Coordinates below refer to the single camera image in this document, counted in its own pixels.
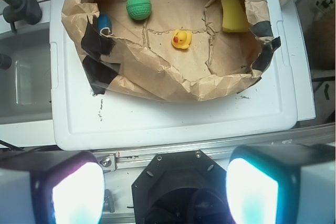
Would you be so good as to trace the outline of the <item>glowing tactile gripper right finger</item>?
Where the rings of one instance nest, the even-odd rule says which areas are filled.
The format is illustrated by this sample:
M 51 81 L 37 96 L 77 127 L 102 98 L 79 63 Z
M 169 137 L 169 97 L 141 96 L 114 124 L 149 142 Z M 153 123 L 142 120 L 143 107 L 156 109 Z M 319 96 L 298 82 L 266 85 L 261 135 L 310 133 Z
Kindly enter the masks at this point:
M 235 223 L 335 223 L 335 147 L 236 147 L 226 174 Z

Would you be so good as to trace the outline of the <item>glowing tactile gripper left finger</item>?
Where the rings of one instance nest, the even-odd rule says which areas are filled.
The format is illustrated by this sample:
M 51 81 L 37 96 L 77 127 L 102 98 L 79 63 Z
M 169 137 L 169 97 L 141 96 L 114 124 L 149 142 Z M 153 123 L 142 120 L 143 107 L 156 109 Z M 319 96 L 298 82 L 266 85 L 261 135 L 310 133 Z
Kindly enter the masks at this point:
M 104 190 L 91 152 L 1 153 L 1 223 L 99 223 Z

